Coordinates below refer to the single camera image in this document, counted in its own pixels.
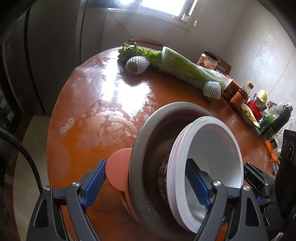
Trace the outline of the red tissue box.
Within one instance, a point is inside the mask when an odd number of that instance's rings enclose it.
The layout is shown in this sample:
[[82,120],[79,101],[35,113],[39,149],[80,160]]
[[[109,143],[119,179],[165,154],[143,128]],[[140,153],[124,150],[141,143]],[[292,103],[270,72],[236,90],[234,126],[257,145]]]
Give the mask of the red tissue box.
[[260,111],[256,106],[255,106],[255,103],[252,99],[250,99],[247,104],[246,104],[252,111],[255,119],[258,121],[260,120],[263,116],[264,116],[264,113],[262,113],[262,111]]

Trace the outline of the small steel bowl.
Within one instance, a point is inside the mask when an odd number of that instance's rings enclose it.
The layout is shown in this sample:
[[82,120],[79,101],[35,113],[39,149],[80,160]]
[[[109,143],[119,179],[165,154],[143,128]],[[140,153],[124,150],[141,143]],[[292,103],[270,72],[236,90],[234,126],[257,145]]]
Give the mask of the small steel bowl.
[[262,100],[257,96],[257,94],[254,95],[253,102],[254,102],[255,107],[259,111],[264,111],[267,109],[266,104],[262,102]]

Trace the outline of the pink bear-shaped plate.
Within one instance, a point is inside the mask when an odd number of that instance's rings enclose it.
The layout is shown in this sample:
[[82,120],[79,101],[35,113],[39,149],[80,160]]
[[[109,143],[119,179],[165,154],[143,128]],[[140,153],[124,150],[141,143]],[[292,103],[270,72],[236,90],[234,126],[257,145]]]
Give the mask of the pink bear-shaped plate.
[[111,186],[118,190],[119,193],[125,193],[126,202],[130,208],[130,215],[134,220],[142,225],[130,197],[129,170],[131,154],[132,148],[124,148],[114,152],[107,160],[105,172],[106,178]]

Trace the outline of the steel mixing bowl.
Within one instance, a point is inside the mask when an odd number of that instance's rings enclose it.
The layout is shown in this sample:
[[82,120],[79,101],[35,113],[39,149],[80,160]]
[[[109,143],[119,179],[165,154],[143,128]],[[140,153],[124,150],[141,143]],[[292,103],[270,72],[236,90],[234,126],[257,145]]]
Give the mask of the steel mixing bowl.
[[134,142],[129,165],[131,202],[141,224],[158,239],[194,239],[194,233],[177,223],[169,204],[161,197],[158,171],[180,132],[201,116],[210,115],[209,111],[193,103],[169,103],[144,122]]

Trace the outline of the yellow plastic juicer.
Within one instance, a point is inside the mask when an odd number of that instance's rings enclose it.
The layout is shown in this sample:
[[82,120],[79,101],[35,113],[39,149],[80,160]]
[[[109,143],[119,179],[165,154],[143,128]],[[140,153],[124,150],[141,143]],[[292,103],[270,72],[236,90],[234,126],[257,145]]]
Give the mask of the yellow plastic juicer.
[[257,97],[261,100],[262,103],[266,104],[268,100],[268,92],[264,89],[261,89],[257,92]]

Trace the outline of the small packet on table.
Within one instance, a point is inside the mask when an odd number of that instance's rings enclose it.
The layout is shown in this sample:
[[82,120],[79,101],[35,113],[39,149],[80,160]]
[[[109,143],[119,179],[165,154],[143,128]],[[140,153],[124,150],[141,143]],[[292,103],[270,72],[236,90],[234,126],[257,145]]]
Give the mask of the small packet on table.
[[273,176],[276,176],[278,173],[278,164],[274,161],[271,161],[270,165],[271,165],[271,172]]

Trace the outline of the grey refrigerator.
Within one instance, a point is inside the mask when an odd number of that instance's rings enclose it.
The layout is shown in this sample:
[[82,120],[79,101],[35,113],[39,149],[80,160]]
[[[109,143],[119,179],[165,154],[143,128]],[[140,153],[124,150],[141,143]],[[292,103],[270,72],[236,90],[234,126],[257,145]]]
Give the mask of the grey refrigerator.
[[36,1],[1,44],[1,108],[51,114],[73,70],[101,50],[109,1]]

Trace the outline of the foam-netted fruit left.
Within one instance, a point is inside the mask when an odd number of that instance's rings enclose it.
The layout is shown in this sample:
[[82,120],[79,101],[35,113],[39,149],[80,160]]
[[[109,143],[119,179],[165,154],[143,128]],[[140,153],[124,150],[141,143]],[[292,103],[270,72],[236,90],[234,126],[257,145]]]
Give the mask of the foam-netted fruit left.
[[150,65],[148,59],[144,56],[133,56],[125,64],[125,69],[128,73],[140,75]]

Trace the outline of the large white noodle cup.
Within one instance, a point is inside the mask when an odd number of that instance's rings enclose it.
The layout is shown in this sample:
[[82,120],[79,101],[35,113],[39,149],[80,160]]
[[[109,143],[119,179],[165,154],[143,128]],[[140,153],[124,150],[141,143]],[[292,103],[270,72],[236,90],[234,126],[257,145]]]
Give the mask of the large white noodle cup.
[[166,193],[178,224],[197,233],[207,209],[198,201],[185,176],[187,159],[193,159],[212,180],[233,188],[243,185],[243,161],[233,133],[217,118],[200,117],[178,135],[166,168]]

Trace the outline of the yellow shell-shaped plate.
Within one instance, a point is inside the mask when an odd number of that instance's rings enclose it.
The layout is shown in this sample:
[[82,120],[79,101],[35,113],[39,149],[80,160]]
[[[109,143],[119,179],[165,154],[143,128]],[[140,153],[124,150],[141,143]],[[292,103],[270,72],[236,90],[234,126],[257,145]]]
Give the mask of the yellow shell-shaped plate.
[[128,207],[128,204],[126,202],[126,197],[125,197],[125,193],[124,192],[120,192],[120,197],[121,197],[121,201],[123,202],[123,205],[125,206],[125,209],[128,211],[128,213],[130,214],[130,208]]

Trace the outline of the brown sauce bottle yellow cap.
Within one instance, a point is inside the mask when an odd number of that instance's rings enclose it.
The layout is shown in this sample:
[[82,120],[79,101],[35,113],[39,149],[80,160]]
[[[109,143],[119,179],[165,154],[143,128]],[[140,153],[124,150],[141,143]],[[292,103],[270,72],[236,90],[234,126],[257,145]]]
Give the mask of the brown sauce bottle yellow cap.
[[242,88],[238,89],[238,91],[234,94],[234,96],[230,99],[230,106],[237,110],[248,100],[249,93],[254,88],[254,85],[248,81]]

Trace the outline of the red chili sauce jar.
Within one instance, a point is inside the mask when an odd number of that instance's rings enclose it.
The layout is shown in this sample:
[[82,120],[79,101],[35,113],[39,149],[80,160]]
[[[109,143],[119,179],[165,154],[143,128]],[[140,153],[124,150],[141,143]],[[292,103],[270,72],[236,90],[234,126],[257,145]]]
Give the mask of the red chili sauce jar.
[[231,98],[236,94],[236,92],[241,88],[241,86],[234,80],[232,80],[226,89],[222,92],[222,96],[227,100],[231,100]]

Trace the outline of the black thermos flask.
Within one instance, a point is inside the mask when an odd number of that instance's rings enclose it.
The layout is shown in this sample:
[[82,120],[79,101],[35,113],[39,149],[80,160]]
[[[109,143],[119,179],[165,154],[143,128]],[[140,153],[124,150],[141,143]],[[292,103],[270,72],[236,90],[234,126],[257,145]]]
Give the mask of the black thermos flask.
[[282,109],[279,112],[279,115],[274,119],[274,121],[265,129],[263,135],[265,135],[270,129],[273,130],[274,134],[289,121],[291,113],[293,111],[293,106],[289,103],[283,105]]

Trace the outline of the orange carrot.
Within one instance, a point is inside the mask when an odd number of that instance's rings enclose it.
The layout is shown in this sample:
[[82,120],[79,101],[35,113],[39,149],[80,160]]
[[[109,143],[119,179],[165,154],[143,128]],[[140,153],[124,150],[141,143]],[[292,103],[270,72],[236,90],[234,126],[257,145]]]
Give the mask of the orange carrot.
[[265,141],[264,144],[265,144],[265,147],[267,149],[267,152],[268,152],[269,156],[271,157],[271,160],[274,163],[277,163],[278,162],[278,158],[274,154],[274,150],[273,150],[273,147],[272,147],[270,141]]

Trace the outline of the dark glass cup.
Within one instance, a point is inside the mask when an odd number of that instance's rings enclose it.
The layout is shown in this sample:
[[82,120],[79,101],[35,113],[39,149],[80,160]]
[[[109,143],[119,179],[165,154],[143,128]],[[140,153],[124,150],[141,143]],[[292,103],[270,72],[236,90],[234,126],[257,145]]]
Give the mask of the dark glass cup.
[[272,128],[269,128],[265,134],[263,134],[263,140],[266,141],[270,141],[274,138],[274,131]]

